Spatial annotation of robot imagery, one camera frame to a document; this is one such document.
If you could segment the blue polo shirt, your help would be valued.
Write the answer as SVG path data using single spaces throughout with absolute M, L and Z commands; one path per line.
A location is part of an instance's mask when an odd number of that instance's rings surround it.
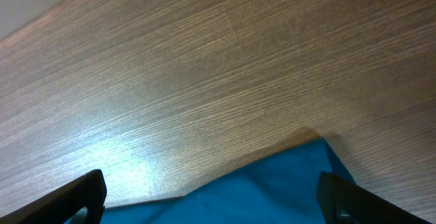
M 191 193 L 103 213 L 117 223 L 323 223 L 316 198 L 321 172 L 353 182 L 324 138 L 260 159 Z

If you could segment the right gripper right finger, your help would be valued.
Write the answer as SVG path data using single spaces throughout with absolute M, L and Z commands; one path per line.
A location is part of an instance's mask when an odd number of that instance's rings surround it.
M 316 196 L 327 224 L 430 224 L 333 173 L 320 174 Z

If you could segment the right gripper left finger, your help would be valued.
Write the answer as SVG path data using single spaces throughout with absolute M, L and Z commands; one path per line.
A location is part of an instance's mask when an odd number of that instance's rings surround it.
M 98 224 L 105 210 L 106 195 L 102 171 L 92 170 L 1 217 L 1 224 Z

